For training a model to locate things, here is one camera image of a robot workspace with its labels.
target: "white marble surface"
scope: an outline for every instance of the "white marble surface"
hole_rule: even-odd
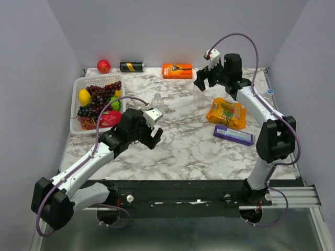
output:
[[[244,77],[253,76],[253,69],[243,69]],[[96,75],[88,69],[87,76]],[[193,79],[163,79],[161,68],[148,68],[143,73],[125,73],[126,94],[151,101],[158,92],[166,104],[166,113],[159,126],[164,130],[154,150],[133,144],[113,162],[102,167],[91,179],[245,179],[258,157],[255,145],[244,146],[213,137],[215,124],[206,120],[214,98],[233,101],[222,86],[206,89],[206,107],[192,104]],[[267,90],[262,70],[258,71],[255,87],[260,94]],[[128,107],[139,108],[134,101]],[[243,131],[257,136],[260,127],[248,114]],[[65,150],[61,171],[69,168],[94,144],[94,136],[71,134]],[[294,179],[297,169],[278,167],[273,179]]]

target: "yellow lemon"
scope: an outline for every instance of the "yellow lemon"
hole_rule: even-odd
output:
[[[90,93],[86,89],[81,89],[79,91],[79,101],[83,106],[86,106],[91,102]]]
[[[121,90],[116,90],[115,91],[115,94],[114,94],[114,97],[117,97],[117,98],[119,98],[119,97],[121,97]]]

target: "orange bag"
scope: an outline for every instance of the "orange bag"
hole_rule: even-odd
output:
[[[224,124],[232,129],[243,129],[247,124],[247,110],[240,103],[216,98],[206,118],[215,124]]]

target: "plastic bottle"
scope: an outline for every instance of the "plastic bottle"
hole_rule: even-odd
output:
[[[156,93],[151,100],[151,107],[157,108],[164,115],[165,114],[165,103],[159,93]]]
[[[205,106],[205,91],[201,91],[196,85],[193,86],[193,105],[196,108]]]
[[[273,89],[268,89],[266,91],[264,99],[274,108],[274,106],[273,106]]]

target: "can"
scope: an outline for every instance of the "can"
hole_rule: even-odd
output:
[[[143,62],[120,62],[122,72],[143,72],[145,69]]]

